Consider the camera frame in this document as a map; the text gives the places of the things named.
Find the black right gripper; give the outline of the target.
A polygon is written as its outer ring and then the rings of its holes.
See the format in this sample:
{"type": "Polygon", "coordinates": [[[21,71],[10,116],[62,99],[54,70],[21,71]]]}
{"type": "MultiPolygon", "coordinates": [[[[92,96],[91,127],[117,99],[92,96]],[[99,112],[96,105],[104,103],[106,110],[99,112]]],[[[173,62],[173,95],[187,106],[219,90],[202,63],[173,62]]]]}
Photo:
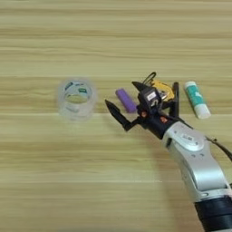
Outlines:
{"type": "MultiPolygon", "coordinates": [[[[132,82],[132,84],[139,92],[149,89],[149,86],[142,82],[132,82]]],[[[137,106],[139,117],[134,121],[129,121],[121,114],[120,109],[114,103],[108,100],[105,103],[112,117],[125,131],[129,131],[139,124],[143,129],[149,130],[160,140],[174,123],[180,121],[179,117],[166,114],[161,106],[154,106],[148,110],[141,105],[137,106]]]]}

